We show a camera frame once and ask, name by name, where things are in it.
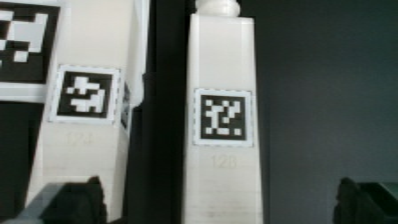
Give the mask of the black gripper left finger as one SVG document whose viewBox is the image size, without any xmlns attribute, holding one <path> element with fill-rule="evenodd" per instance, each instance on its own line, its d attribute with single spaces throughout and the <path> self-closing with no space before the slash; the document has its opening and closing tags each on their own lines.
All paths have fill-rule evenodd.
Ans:
<svg viewBox="0 0 398 224">
<path fill-rule="evenodd" d="M 93 176 L 62 186 L 39 218 L 45 224 L 107 224 L 107 216 L 102 181 Z"/>
</svg>

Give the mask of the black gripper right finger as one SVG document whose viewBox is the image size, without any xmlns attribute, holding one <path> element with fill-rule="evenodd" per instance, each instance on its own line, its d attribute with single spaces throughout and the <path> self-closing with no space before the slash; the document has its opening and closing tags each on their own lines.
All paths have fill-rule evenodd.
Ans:
<svg viewBox="0 0 398 224">
<path fill-rule="evenodd" d="M 334 224 L 398 224 L 398 182 L 356 182 L 338 186 Z"/>
</svg>

